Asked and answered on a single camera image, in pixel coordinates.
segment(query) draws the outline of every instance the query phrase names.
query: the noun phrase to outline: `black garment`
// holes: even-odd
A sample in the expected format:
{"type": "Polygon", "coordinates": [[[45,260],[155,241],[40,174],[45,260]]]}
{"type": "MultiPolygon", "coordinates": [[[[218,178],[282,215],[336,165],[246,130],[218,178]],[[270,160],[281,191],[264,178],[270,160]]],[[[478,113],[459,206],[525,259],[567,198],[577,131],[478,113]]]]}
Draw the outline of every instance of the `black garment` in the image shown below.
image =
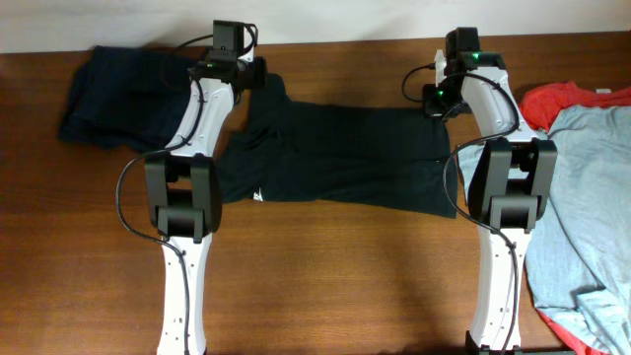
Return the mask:
{"type": "MultiPolygon", "coordinates": [[[[96,47],[75,77],[59,131],[65,141],[139,151],[163,148],[175,134],[190,91],[174,57],[159,80],[163,53],[96,47]]],[[[252,94],[247,132],[231,136],[217,162],[224,202],[261,193],[268,201],[328,199],[454,217],[442,172],[450,153],[445,126],[410,108],[292,103],[280,76],[252,94]]],[[[448,174],[456,198],[456,171],[448,174]]]]}

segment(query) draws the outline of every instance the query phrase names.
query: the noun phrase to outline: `wood surface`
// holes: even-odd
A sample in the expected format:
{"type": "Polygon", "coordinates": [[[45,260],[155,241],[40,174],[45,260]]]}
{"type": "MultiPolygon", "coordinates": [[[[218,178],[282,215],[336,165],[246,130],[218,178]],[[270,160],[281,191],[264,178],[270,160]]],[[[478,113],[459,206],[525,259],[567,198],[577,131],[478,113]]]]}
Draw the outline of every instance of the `wood surface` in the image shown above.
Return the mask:
{"type": "MultiPolygon", "coordinates": [[[[631,84],[629,33],[497,36],[482,45],[504,55],[518,101],[550,82],[631,84]]],[[[401,79],[443,46],[440,38],[265,45],[257,54],[295,101],[415,107],[401,79]]],[[[162,252],[125,232],[113,206],[118,174],[135,154],[56,137],[72,74],[89,56],[0,55],[0,354],[155,354],[158,345],[162,252]]],[[[415,77],[409,92],[433,75],[415,77]]],[[[479,135],[471,116],[448,128],[453,144],[479,135]]],[[[140,169],[123,202],[130,222],[152,232],[140,169]]],[[[473,319],[478,263],[475,227],[461,218],[326,201],[228,204],[206,269],[209,352],[457,353],[473,319]]],[[[526,283],[522,290],[524,348],[560,347],[526,283]]]]}

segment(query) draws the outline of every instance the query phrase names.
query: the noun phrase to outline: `light blue cloth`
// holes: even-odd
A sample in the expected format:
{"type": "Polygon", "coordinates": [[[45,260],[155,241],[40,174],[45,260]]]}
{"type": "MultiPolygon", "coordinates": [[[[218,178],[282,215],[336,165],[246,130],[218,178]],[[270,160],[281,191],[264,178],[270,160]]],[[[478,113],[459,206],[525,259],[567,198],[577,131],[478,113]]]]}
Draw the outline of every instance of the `light blue cloth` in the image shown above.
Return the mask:
{"type": "MultiPolygon", "coordinates": [[[[564,109],[548,137],[559,155],[526,254],[534,306],[591,348],[631,354],[631,107],[564,109]]],[[[458,154],[465,190],[481,151],[458,154]]]]}

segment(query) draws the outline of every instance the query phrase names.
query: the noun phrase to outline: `red fabric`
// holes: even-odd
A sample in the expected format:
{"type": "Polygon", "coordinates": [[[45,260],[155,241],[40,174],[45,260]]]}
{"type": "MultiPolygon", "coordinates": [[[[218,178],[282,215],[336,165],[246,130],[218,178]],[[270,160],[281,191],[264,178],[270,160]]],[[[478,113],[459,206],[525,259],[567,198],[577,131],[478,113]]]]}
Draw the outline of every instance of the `red fabric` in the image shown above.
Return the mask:
{"type": "Polygon", "coordinates": [[[611,94],[597,94],[579,88],[574,82],[549,84],[527,92],[520,109],[532,129],[543,128],[547,132],[561,109],[575,105],[631,106],[631,87],[611,94]]]}
{"type": "Polygon", "coordinates": [[[591,347],[585,345],[585,343],[576,336],[572,335],[569,331],[567,331],[563,326],[555,323],[552,319],[548,318],[544,313],[539,312],[539,315],[543,318],[543,320],[548,324],[548,326],[556,333],[556,335],[561,338],[561,340],[569,346],[572,350],[574,350],[577,355],[607,355],[606,353],[600,352],[598,350],[594,350],[591,347]]]}

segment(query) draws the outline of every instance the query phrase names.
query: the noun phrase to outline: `white wall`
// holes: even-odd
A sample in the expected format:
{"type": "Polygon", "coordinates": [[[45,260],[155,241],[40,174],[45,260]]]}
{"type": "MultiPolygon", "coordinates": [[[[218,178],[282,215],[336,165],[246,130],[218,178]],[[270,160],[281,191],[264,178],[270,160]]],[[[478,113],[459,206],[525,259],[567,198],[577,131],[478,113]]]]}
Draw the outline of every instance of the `white wall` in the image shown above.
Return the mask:
{"type": "Polygon", "coordinates": [[[262,43],[631,29],[631,0],[1,0],[0,52],[176,44],[213,19],[256,23],[262,43]]]}

